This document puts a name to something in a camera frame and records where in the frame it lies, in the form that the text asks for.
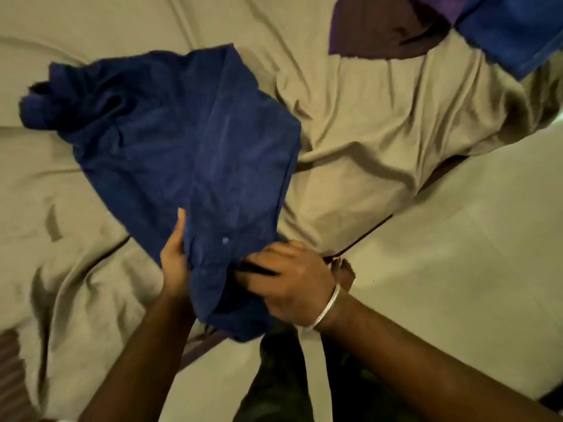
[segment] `wrinkled sheet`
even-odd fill
[[[70,147],[21,127],[18,99],[49,62],[234,42],[302,124],[279,231],[325,254],[410,201],[440,161],[518,141],[559,110],[561,53],[522,83],[455,32],[415,59],[328,56],[335,1],[0,1],[0,330],[17,327],[42,414],[76,418],[161,287]]]

